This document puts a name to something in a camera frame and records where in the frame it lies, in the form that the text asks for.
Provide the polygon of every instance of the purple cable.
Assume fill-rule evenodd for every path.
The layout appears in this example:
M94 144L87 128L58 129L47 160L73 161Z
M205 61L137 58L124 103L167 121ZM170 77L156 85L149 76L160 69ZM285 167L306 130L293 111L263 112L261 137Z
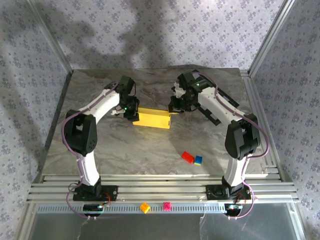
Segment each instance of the purple cable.
M80 174L81 174L81 180L80 182L78 183L78 185L72 187L70 189L70 191L67 193L66 195L66 203L67 205L69 206L69 208L72 210L72 212L74 212L77 216L81 217L81 218L85 218L85 219L90 219L90 217L88 216L85 216L85 215L82 215L80 214L79 212L77 212L70 204L69 202L69 195L70 193L78 188L84 181L84 175L85 175L85 171L84 171L84 168L83 168L83 165L82 165L82 160L81 160L81 154L78 153L78 152L75 152L71 149L71 147L69 146L69 144L67 143L67 140L66 140L66 137L65 137L65 126L67 124L68 121L70 121L71 119L75 118L76 116L80 115L80 114L83 114L87 111L89 111L90 109L92 109L94 106L96 106L102 99L104 99L107 95L109 95L113 90L116 89L116 87L118 86L118 82L115 83L115 85L108 91L106 92L104 95L102 95L99 99L97 99L93 104L91 104L89 107L87 107L86 109L84 110L81 110L79 112L76 112L74 114L72 114L71 116L67 117L63 122L62 122L62 126L61 126L61 136L62 136L62 142L63 144L66 146L66 148L73 154L76 156L77 158L77 163L78 163L78 167L79 167L79 171L80 171Z
M232 113L233 115L238 116L238 117L244 119L244 120L247 121L248 123L251 123L255 128L257 128L257 129L262 133L262 135L263 135L263 137L264 137L264 139L265 139L266 148L265 148L264 153L262 153L262 154L260 154L260 155L255 155L255 156L249 156L249 155L247 155L247 157L245 158L245 163L244 163L243 168L242 168L242 171L241 171L241 180L242 180L242 183L243 183L245 186L247 186L247 187L250 189L251 193L252 193L252 203L251 203L251 206L250 206L249 210L248 210L245 214L243 214L243 215L241 215L241 216L230 217L230 218L234 218L234 219L243 218L243 217L247 216L247 215L251 212L251 210L252 210L252 208L254 207L254 204L255 204L255 194L254 194L254 191L253 191L252 187L251 187L248 183L246 183L245 180L244 180L245 171L246 171L246 169L247 169L247 166L248 166L248 163L249 163L249 160L250 160L250 159L262 158L262 157L264 157L264 156L266 156L266 155L268 154L269 148L270 148L270 147L269 147L268 136L267 136L267 134L265 133L265 131L264 131L258 124L256 124L254 121L250 120L249 118L247 118L247 117L245 117L245 116L237 113L235 110L232 110L230 107L228 107L227 105L225 105L225 104L220 100L220 97L219 97L219 94L218 94L218 85L217 85L210 77L208 77L208 76L206 76L205 74L200 73L200 72L194 72L194 73L192 73L192 74L193 74L193 75L194 75L194 74L198 74L198 75L200 75L200 76L202 76L202 77L207 78L207 79L208 79L209 81L211 81L212 83L214 83L214 84L215 84L214 97L216 98L216 100L217 100L226 110L228 110L228 111L229 111L230 113Z

